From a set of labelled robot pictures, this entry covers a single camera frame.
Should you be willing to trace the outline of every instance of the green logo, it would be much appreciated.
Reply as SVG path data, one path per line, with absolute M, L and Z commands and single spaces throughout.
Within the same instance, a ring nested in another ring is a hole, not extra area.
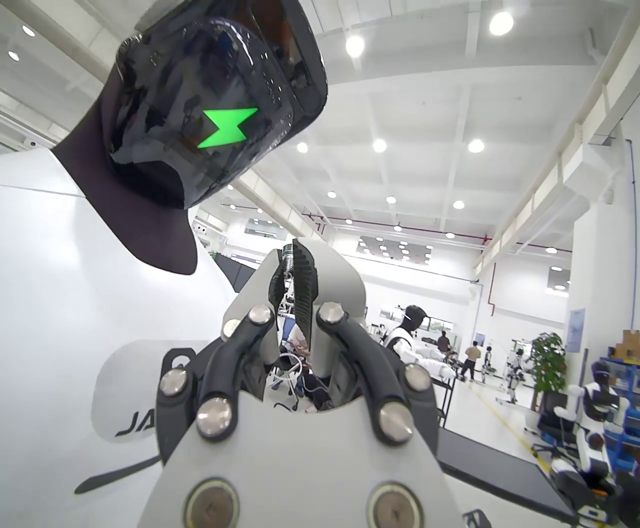
M 205 110 L 205 115 L 218 127 L 198 148 L 220 147 L 244 141 L 246 136 L 238 128 L 240 123 L 258 112 L 257 108 L 238 108 L 236 110 Z

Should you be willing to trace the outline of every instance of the cardboard box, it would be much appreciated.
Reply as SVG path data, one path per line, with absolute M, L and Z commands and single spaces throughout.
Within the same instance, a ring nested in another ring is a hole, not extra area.
M 640 361 L 640 332 L 638 330 L 624 330 L 622 343 L 616 345 L 614 359 Z

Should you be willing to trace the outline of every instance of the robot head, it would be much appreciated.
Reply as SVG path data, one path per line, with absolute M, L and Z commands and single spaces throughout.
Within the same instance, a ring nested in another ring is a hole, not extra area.
M 418 330 L 418 327 L 422 324 L 426 316 L 426 312 L 419 306 L 407 306 L 404 310 L 404 319 L 400 326 L 407 332 L 413 332 L 414 330 Z
M 324 64 L 298 0 L 189 0 L 144 25 L 116 56 L 110 157 L 158 204 L 201 202 L 324 108 Z
M 593 374 L 593 381 L 595 381 L 601 387 L 609 386 L 609 376 L 611 375 L 611 370 L 609 365 L 607 365 L 604 361 L 596 361 L 591 364 L 591 373 Z

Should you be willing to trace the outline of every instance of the green plant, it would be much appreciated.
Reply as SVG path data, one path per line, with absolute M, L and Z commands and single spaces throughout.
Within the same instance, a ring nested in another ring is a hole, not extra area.
M 541 333 L 531 342 L 533 367 L 529 371 L 534 380 L 531 410 L 537 411 L 538 394 L 564 389 L 566 362 L 562 339 L 555 332 Z

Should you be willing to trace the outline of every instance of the metal screw cap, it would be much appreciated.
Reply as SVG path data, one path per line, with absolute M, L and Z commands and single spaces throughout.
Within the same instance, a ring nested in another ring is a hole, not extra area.
M 229 339 L 234 334 L 234 332 L 236 331 L 236 328 L 238 327 L 239 324 L 240 324 L 240 320 L 238 320 L 238 319 L 229 319 L 225 323 L 225 325 L 222 327 L 222 334 L 224 335 L 224 337 Z
M 431 376 L 427 369 L 418 363 L 407 365 L 404 368 L 404 378 L 409 387 L 416 392 L 423 392 L 431 386 Z
M 187 384 L 187 371 L 171 369 L 160 379 L 160 392 L 165 396 L 177 396 Z
M 211 398 L 203 403 L 196 414 L 198 431 L 205 438 L 215 438 L 224 433 L 231 424 L 233 411 L 226 398 Z
M 200 484 L 189 497 L 185 510 L 188 528 L 233 528 L 239 516 L 239 502 L 234 489 L 213 479 Z
M 423 526 L 417 499 L 400 484 L 384 484 L 369 499 L 371 528 L 418 528 Z
M 344 317 L 344 310 L 338 303 L 323 303 L 318 310 L 320 319 L 329 324 L 339 323 Z
M 271 320 L 271 310 L 265 305 L 254 306 L 249 310 L 249 320 L 253 324 L 267 324 Z
M 408 442 L 413 435 L 413 416 L 405 405 L 390 401 L 380 409 L 380 429 L 395 442 Z

